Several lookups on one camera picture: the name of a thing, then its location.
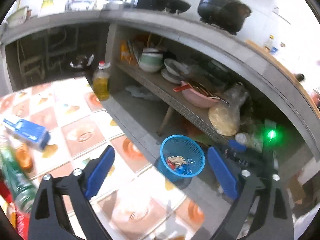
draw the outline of yellow oil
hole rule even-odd
[[[93,91],[100,101],[109,98],[109,83],[108,78],[99,77],[93,80]]]

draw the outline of silver screw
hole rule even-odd
[[[250,171],[247,171],[247,170],[241,171],[241,174],[242,174],[242,176],[244,176],[244,177],[249,177],[249,176],[251,175]]]
[[[50,174],[45,174],[42,179],[43,180],[49,180],[50,178],[51,178]]]
[[[82,174],[82,170],[81,169],[75,169],[73,172],[72,172],[73,175],[75,176],[79,176]]]
[[[273,178],[275,181],[280,180],[280,177],[279,177],[278,174],[273,174],[273,175],[272,175],[272,178]]]

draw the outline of green light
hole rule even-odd
[[[276,131],[271,130],[271,131],[268,132],[268,137],[270,138],[270,141],[276,136],[277,136]]]

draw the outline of checkered tablecloth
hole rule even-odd
[[[112,120],[86,78],[34,86],[7,95],[0,117],[15,114],[45,126],[50,134],[46,152],[29,148],[33,169],[28,176],[38,186],[46,173],[67,176],[83,169],[107,145],[115,162],[91,204],[114,240],[190,239],[204,215],[182,191],[159,173]],[[9,138],[14,148],[21,142]],[[68,196],[64,196],[76,235],[85,239]]]

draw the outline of green glass bottle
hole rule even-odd
[[[12,151],[7,138],[0,135],[0,168],[5,184],[19,210],[29,213],[31,212],[37,189],[14,159]]]

